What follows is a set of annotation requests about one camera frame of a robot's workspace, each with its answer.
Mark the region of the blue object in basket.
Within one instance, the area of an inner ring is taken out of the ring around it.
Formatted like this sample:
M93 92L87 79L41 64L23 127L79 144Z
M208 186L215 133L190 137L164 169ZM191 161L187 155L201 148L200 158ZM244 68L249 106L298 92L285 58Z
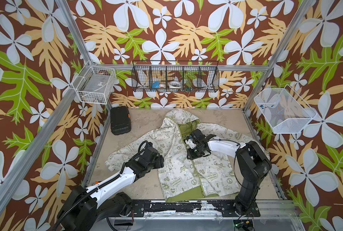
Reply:
M155 81L155 82L152 83L151 88L153 90L155 90L155 89L158 89L159 86L160 86L160 83L158 81Z

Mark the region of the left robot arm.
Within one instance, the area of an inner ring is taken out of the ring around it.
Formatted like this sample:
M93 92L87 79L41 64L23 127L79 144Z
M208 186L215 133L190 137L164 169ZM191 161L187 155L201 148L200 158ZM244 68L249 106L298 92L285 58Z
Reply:
M65 231L89 231L108 199L151 170L163 167L164 157L151 142L143 141L138 152L123 163L119 172L93 186L76 187L59 212L52 230L62 227Z

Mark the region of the white green printed jacket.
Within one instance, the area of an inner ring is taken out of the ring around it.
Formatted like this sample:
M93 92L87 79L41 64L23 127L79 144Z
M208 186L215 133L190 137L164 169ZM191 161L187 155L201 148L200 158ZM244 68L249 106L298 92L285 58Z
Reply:
M100 154L104 177L121 169L143 141L153 143L164 156L164 167L152 170L124 188L133 199L164 199L168 202L217 197L236 197L242 179L238 161L219 152L189 160L185 138L196 129L216 139L247 143L252 140L239 110L141 110L132 109L131 131L108 132Z

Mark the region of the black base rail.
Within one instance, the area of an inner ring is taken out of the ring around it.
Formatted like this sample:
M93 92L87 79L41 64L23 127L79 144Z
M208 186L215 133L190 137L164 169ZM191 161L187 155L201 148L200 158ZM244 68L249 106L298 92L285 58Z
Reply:
M197 212L218 212L223 217L239 217L236 211L235 200L207 200L164 202L151 200L134 200L131 211L135 217L143 217L145 213L176 212L193 214Z

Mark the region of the white mesh basket right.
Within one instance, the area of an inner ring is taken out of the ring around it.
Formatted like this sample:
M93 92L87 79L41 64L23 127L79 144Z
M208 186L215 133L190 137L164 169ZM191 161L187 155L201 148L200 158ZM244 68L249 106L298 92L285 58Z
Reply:
M254 102L274 134L300 133L317 115L289 85L265 88L255 96Z

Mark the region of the white tape roll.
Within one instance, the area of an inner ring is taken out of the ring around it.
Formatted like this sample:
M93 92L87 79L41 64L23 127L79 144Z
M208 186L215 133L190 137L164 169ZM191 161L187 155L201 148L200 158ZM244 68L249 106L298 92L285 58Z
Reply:
M181 82L171 81L168 83L169 88L171 89L181 89L183 87Z

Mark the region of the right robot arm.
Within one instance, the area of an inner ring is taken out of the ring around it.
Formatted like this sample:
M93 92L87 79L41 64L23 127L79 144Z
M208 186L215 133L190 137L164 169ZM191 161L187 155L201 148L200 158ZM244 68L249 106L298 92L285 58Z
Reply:
M238 143L236 141L218 139L216 135L204 135L196 129L186 136L187 159L194 160L207 157L212 152L219 152L233 157L238 162L243 182L235 199L235 213L248 215L255 210L254 205L260 185L271 170L271 162L263 149L255 141Z

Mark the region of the black plastic case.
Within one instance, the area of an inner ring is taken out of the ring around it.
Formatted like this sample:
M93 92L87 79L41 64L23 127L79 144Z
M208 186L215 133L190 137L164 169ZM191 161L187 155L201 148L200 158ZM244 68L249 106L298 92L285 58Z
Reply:
M122 135L131 131L131 118L126 106L114 107L110 110L110 128L114 135Z

